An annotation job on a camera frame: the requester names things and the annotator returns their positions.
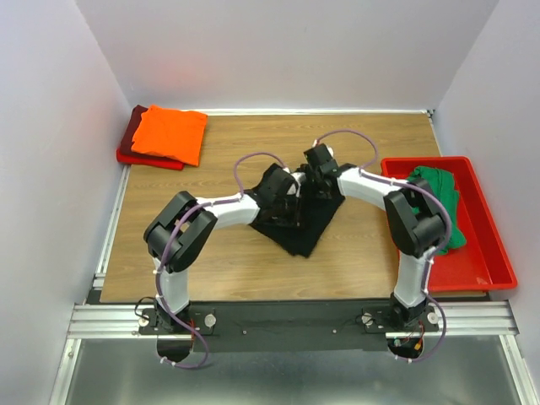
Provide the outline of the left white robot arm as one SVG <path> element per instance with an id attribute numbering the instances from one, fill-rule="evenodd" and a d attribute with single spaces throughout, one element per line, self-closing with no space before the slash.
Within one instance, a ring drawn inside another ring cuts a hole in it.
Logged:
<path id="1" fill-rule="evenodd" d="M 228 197 L 177 193 L 143 233 L 154 261 L 158 323 L 180 332 L 190 305 L 188 269 L 215 230 L 234 225 L 300 225 L 300 192 L 306 174 L 271 165 L 251 189 Z"/>

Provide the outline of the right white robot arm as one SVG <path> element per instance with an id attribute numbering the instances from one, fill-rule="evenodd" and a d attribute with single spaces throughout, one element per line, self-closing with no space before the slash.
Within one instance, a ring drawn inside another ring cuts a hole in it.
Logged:
<path id="1" fill-rule="evenodd" d="M 383 323 L 405 331 L 428 312 L 429 276 L 435 255 L 451 236 L 451 219 L 425 180 L 413 182 L 375 175 L 358 166 L 339 165 L 324 144 L 304 152 L 306 177 L 324 196 L 353 197 L 386 213 L 399 251 L 398 276 Z"/>

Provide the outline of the black t shirt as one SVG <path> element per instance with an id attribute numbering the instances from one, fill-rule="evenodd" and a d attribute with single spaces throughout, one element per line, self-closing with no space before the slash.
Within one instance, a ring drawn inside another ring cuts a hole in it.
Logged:
<path id="1" fill-rule="evenodd" d="M 305 172 L 305 165 L 301 165 L 298 170 Z M 306 185 L 305 179 L 298 196 L 300 200 L 299 228 L 255 225 L 253 224 L 255 219 L 251 223 L 254 230 L 274 241 L 290 255 L 305 258 L 315 250 L 318 240 L 345 200 L 343 196 L 341 198 L 312 198 L 308 195 Z M 246 194 L 252 198 L 252 188 L 246 190 Z"/>

